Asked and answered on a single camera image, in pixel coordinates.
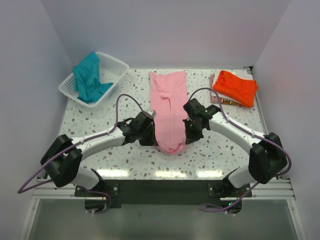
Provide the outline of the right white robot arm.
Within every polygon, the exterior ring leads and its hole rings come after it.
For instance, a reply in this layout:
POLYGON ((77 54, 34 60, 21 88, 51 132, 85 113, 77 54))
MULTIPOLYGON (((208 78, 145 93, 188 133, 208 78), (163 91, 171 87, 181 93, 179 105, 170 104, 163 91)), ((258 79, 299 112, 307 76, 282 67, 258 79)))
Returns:
POLYGON ((195 98, 184 106, 186 144, 204 137, 203 130, 219 133, 238 146, 248 155, 248 165, 235 169, 226 175, 218 190, 230 197, 235 196, 241 187, 257 182, 267 184, 282 169, 289 165, 278 135, 271 132, 265 135, 232 120, 215 105, 204 107, 195 98))

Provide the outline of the pink t-shirt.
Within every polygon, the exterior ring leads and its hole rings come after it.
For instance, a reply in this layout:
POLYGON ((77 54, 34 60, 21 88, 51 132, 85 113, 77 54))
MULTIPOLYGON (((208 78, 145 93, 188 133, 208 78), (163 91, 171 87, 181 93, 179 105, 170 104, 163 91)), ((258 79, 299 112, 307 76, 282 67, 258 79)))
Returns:
POLYGON ((156 113, 154 123, 158 148, 168 155, 175 155, 186 148, 183 122, 187 118, 183 109, 188 101, 186 73, 150 72, 149 81, 150 109, 156 113))

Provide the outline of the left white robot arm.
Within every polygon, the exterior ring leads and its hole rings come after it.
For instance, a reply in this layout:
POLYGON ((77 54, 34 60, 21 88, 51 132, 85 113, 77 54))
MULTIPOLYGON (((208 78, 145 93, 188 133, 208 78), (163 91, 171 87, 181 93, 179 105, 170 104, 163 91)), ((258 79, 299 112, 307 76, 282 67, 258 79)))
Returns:
POLYGON ((101 151, 136 141, 142 146, 157 146, 155 116, 155 111, 141 111, 133 119, 120 121, 112 128, 87 137, 60 135, 40 163, 56 187, 73 184, 92 196, 99 196, 107 190, 106 183, 96 170, 81 167, 81 162, 101 151))

